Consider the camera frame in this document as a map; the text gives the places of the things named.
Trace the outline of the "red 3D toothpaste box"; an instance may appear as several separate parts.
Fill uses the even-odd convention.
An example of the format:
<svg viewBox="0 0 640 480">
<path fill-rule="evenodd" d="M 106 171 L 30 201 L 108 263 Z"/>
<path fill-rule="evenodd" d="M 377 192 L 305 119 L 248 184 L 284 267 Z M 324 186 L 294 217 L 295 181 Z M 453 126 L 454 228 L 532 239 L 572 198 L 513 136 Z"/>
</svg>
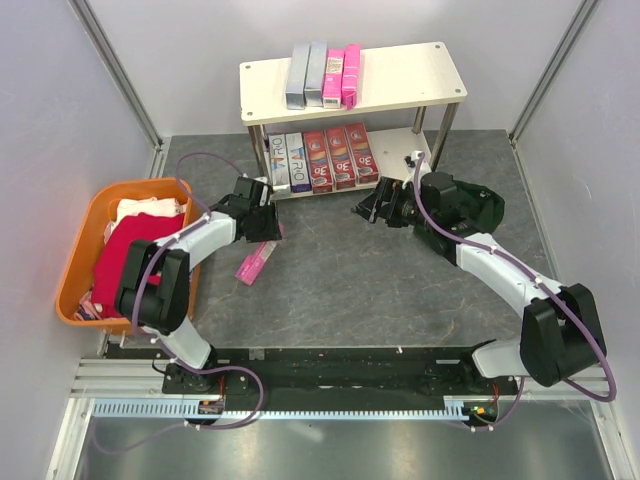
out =
<svg viewBox="0 0 640 480">
<path fill-rule="evenodd" d="M 377 183 L 379 168 L 369 144 L 367 131 L 363 123 L 345 126 L 345 132 L 351 150 L 359 184 Z"/>
<path fill-rule="evenodd" d="M 356 172 L 344 128 L 326 129 L 325 136 L 336 189 L 354 188 Z"/>
</svg>

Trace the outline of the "pink toothpaste box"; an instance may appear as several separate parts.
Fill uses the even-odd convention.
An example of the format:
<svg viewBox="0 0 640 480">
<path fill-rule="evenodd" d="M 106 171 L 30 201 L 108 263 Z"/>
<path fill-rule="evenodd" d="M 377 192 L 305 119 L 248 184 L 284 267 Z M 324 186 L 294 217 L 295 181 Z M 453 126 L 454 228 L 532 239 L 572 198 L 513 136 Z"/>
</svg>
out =
<svg viewBox="0 0 640 480">
<path fill-rule="evenodd" d="M 328 50 L 322 90 L 322 106 L 325 109 L 341 107 L 344 54 L 343 49 Z"/>
<path fill-rule="evenodd" d="M 235 277 L 245 285 L 253 285 L 277 245 L 277 241 L 260 243 L 254 253 L 242 262 Z"/>
<path fill-rule="evenodd" d="M 344 50 L 341 103 L 347 110 L 353 109 L 358 101 L 361 47 L 349 44 Z"/>
</svg>

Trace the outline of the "silver red toothpaste box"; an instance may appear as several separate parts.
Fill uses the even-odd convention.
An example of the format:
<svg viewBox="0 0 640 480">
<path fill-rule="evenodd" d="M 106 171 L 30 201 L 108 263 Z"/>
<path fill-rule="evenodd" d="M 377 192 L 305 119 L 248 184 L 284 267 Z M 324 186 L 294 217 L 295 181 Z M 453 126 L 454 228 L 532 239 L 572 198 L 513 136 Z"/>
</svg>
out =
<svg viewBox="0 0 640 480">
<path fill-rule="evenodd" d="M 321 131 L 303 134 L 312 192 L 324 194 L 333 191 L 333 177 L 327 153 L 325 136 Z"/>
</svg>

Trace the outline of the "purple silver toothpaste box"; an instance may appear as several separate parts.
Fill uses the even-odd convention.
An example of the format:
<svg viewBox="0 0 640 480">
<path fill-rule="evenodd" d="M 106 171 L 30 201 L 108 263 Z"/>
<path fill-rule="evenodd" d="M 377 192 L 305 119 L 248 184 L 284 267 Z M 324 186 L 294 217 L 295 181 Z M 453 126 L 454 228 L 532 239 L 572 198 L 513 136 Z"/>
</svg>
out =
<svg viewBox="0 0 640 480">
<path fill-rule="evenodd" d="M 281 196 L 289 196 L 291 185 L 285 136 L 283 134 L 269 134 L 268 141 L 270 178 L 274 192 Z"/>
<path fill-rule="evenodd" d="M 310 192 L 312 187 L 302 134 L 286 134 L 285 141 L 291 191 L 293 193 Z"/>
</svg>

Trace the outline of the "silver Protefix toothpaste box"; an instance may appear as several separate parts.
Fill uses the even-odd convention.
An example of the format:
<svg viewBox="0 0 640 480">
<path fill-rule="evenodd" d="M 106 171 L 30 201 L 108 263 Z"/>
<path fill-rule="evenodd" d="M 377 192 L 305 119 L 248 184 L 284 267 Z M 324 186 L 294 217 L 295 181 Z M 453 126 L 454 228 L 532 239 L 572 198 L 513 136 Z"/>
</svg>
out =
<svg viewBox="0 0 640 480">
<path fill-rule="evenodd" d="M 304 98 L 307 107 L 322 107 L 322 91 L 328 54 L 327 41 L 312 41 L 306 69 Z"/>
</svg>

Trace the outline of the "silver toothpaste box small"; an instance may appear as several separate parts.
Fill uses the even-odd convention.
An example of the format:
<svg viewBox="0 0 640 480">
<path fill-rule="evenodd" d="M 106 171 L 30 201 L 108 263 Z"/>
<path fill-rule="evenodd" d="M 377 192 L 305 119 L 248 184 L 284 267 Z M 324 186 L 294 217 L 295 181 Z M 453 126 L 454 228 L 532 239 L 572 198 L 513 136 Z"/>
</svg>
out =
<svg viewBox="0 0 640 480">
<path fill-rule="evenodd" d="M 302 110 L 305 108 L 304 90 L 309 54 L 309 43 L 301 43 L 294 46 L 285 87 L 285 103 L 288 110 Z"/>
</svg>

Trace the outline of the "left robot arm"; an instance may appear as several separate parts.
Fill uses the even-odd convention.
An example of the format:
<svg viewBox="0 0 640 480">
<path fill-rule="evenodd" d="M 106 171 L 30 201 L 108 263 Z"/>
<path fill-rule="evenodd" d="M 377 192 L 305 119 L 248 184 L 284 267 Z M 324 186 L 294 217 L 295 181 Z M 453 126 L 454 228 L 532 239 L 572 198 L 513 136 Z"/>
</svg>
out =
<svg viewBox="0 0 640 480">
<path fill-rule="evenodd" d="M 135 330 L 162 342 L 185 370 L 185 382 L 208 393 L 219 382 L 215 351 L 188 315 L 191 275 L 202 261 L 241 239 L 249 243 L 282 239 L 273 187 L 264 177 L 237 178 L 233 191 L 193 223 L 156 240 L 129 246 L 116 290 L 115 310 Z"/>
</svg>

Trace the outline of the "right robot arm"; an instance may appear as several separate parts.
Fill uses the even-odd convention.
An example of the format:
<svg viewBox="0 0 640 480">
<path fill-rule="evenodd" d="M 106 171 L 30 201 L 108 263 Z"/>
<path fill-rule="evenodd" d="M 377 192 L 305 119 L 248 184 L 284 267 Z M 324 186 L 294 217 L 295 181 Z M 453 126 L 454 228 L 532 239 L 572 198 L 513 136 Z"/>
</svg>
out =
<svg viewBox="0 0 640 480">
<path fill-rule="evenodd" d="M 390 228 L 413 228 L 436 254 L 481 280 L 521 318 L 517 340 L 480 343 L 458 368 L 460 386 L 473 394 L 507 375 L 551 387 L 606 355 L 591 291 L 540 274 L 495 241 L 504 206 L 503 198 L 485 186 L 432 172 L 418 187 L 383 177 L 352 209 L 370 223 L 382 219 Z"/>
</svg>

